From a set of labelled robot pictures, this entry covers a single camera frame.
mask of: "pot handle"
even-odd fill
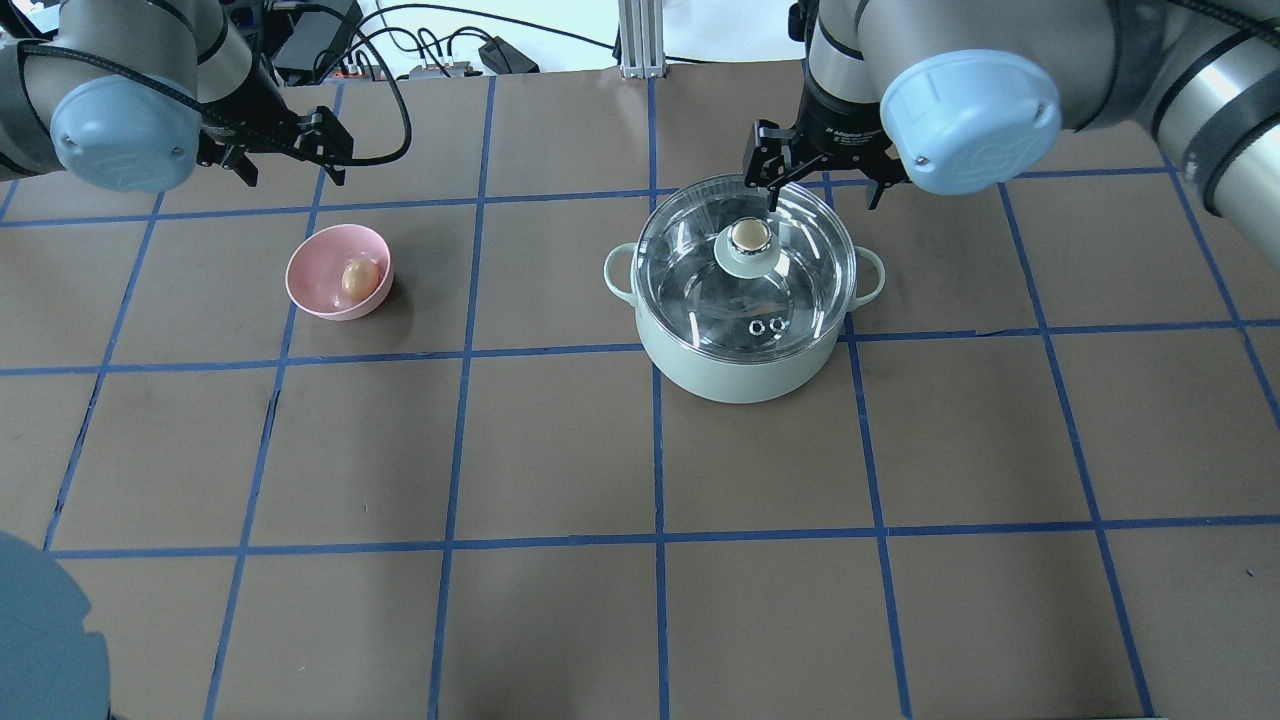
[[[631,292],[626,292],[618,286],[613,284],[613,278],[609,277],[609,270],[613,269],[613,264],[618,261],[622,255],[630,254],[632,259],[635,258],[637,243],[625,242],[609,251],[609,256],[604,259],[604,284],[609,288],[609,292],[617,295],[623,302],[635,307],[636,306],[636,291],[631,288]]]
[[[879,283],[876,284],[876,290],[868,292],[867,295],[859,295],[849,302],[849,310],[854,311],[863,305],[867,305],[872,300],[879,297],[879,293],[884,291],[884,261],[879,259],[879,255],[867,250],[865,247],[854,246],[854,251],[861,258],[869,261],[876,268],[876,274],[879,277]]]

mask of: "glass lid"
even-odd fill
[[[649,218],[636,290],[658,324],[695,352],[731,363],[795,355],[833,331],[854,296],[854,243],[817,196],[768,192],[741,174],[696,182]]]

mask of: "lid knob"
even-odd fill
[[[773,231],[758,218],[741,218],[716,236],[716,263],[735,278],[767,275],[778,263],[782,249]]]
[[[754,255],[760,252],[773,241],[769,225],[756,218],[742,218],[728,228],[728,240],[733,243],[733,250]]]

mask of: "metal frame post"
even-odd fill
[[[618,0],[622,77],[667,76],[662,47],[662,0]]]

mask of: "pink bowl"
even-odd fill
[[[342,293],[342,273],[361,258],[378,265],[374,293],[352,302]],[[353,320],[374,311],[392,290],[392,251],[383,236],[364,225],[325,228],[298,246],[284,270],[284,290],[298,307],[316,318]]]

